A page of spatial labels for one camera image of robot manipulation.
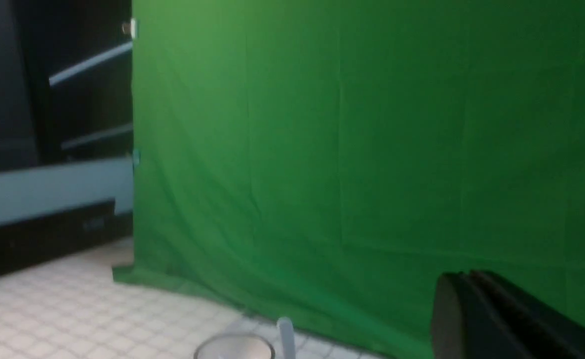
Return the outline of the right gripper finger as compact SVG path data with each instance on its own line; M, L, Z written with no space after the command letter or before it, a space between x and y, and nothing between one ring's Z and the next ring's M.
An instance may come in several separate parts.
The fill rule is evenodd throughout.
M431 349L436 359L585 359L585 327L493 271L445 272Z

